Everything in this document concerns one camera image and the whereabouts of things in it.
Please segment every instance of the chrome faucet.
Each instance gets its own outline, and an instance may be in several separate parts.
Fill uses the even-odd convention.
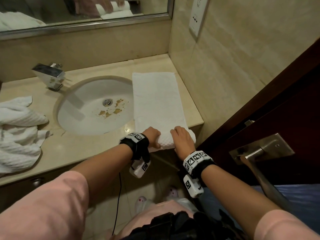
[[[61,64],[56,63],[50,65],[39,63],[32,68],[32,71],[47,85],[48,89],[57,92],[63,86],[62,82],[66,75],[66,73],[60,69],[61,67]]]

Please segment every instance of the black cable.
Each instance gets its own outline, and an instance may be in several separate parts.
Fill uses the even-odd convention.
[[[117,217],[118,217],[118,209],[119,209],[119,200],[120,200],[120,194],[121,194],[121,188],[122,188],[121,174],[120,174],[120,173],[119,173],[119,179],[120,179],[120,191],[119,191],[119,196],[118,196],[117,213],[116,213],[116,215],[115,215],[115,222],[114,222],[114,227],[113,227],[112,235],[115,233],[115,228],[116,228],[116,223],[117,223]]]

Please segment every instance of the forearm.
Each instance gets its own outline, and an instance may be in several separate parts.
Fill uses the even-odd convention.
[[[266,196],[216,165],[204,169],[201,178],[251,239],[260,219],[267,212],[280,209]]]
[[[129,146],[120,144],[83,161],[71,170],[81,173],[86,178],[90,199],[92,199],[130,162],[132,155],[133,152]]]

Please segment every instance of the marble countertop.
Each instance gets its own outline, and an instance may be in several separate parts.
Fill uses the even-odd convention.
[[[66,80],[63,82],[64,86],[59,92],[46,89],[45,84],[38,77],[3,83],[0,92],[0,102],[8,101],[15,97],[32,95],[33,102],[30,108],[48,117],[49,124],[42,129],[50,130],[53,132],[53,135],[48,137],[42,144],[42,155],[31,169],[3,176],[0,178],[0,185],[92,157],[116,146],[119,138],[126,135],[129,131],[134,131],[134,121],[132,120],[120,129],[103,135],[80,136],[62,129],[53,117],[54,104],[71,85],[96,76],[113,75],[132,80],[133,72],[174,72],[188,127],[191,128],[203,124],[203,119],[197,107],[167,54],[68,71],[66,72]]]

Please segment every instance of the left hand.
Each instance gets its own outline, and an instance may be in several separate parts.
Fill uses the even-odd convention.
[[[149,146],[148,147],[154,147],[156,149],[160,148],[160,144],[157,142],[158,137],[161,135],[161,132],[157,129],[152,128],[151,126],[146,129],[144,132],[142,132],[148,140],[149,140]]]

